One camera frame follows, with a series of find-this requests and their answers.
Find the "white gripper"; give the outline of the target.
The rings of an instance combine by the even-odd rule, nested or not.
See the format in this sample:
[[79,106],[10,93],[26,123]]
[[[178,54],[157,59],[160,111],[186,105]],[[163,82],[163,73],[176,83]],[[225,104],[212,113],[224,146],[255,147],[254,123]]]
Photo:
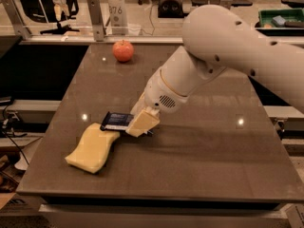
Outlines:
[[158,69],[148,80],[143,94],[132,107],[130,114],[135,118],[125,132],[133,137],[141,136],[160,123],[159,111],[174,113],[187,100],[188,97],[180,96],[167,85],[162,77],[162,71]]

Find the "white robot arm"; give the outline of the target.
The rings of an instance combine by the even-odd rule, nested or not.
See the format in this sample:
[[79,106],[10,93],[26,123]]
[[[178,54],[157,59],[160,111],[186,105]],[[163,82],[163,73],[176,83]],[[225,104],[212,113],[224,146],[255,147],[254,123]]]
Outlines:
[[288,104],[304,109],[304,51],[252,29],[230,10],[205,5],[182,25],[183,45],[148,80],[131,110],[126,133],[139,137],[173,113],[192,92],[232,68],[255,79]]

